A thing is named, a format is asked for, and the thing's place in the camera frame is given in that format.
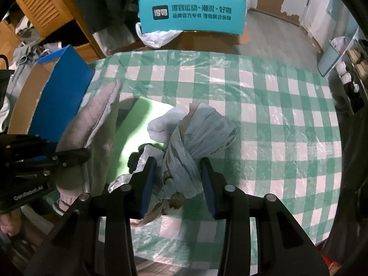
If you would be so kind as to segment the person's left hand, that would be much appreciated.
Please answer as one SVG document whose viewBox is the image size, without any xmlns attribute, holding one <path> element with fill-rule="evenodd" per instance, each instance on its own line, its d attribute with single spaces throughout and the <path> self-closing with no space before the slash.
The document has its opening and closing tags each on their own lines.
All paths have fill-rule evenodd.
<svg viewBox="0 0 368 276">
<path fill-rule="evenodd" d="M 22 226 L 22 217 L 20 209 L 16 209 L 0 216 L 1 232 L 8 236 L 16 236 Z"/>
</svg>

